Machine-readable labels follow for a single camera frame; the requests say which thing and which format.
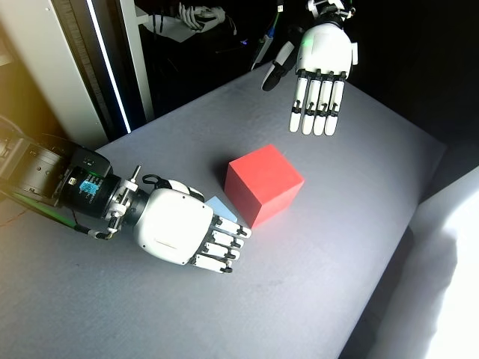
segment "table surface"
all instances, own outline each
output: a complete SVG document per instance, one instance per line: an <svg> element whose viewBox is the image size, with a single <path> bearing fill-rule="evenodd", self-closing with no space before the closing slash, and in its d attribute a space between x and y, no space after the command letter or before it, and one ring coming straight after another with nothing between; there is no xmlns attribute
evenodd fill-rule
<svg viewBox="0 0 479 359"><path fill-rule="evenodd" d="M274 144L305 184L253 232L234 272L166 263L137 248L129 228L96 241L4 201L0 358L340 354L444 146L351 85L334 137L291 134L296 79L266 93L264 72L99 151L120 176L142 164L141 174L190 184L238 215L222 192L227 163Z"/></svg>

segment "red cube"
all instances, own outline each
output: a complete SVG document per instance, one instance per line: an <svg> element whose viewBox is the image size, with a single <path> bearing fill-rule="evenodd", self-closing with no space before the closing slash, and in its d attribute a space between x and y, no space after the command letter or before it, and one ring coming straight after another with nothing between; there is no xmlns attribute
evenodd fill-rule
<svg viewBox="0 0 479 359"><path fill-rule="evenodd" d="M287 208L304 182L291 163L269 144L230 162L225 193L253 228Z"/></svg>

